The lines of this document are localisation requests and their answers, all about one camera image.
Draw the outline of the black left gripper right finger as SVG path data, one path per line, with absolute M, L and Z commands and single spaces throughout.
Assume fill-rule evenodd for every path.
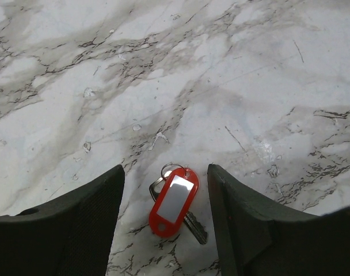
M 350 275 L 350 207 L 323 216 L 289 208 L 208 166 L 223 275 Z

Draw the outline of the red tagged silver key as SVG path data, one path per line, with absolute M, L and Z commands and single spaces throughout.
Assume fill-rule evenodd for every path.
M 149 226 L 161 238 L 174 236 L 184 224 L 198 241 L 205 245 L 208 233 L 189 210 L 199 189 L 199 178 L 189 167 L 168 163 L 160 177 L 149 186 L 154 206 L 149 214 Z

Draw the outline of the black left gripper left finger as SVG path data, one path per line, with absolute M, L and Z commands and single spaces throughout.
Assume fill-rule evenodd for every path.
M 15 216 L 0 216 L 0 275 L 105 275 L 124 190 L 117 165 Z

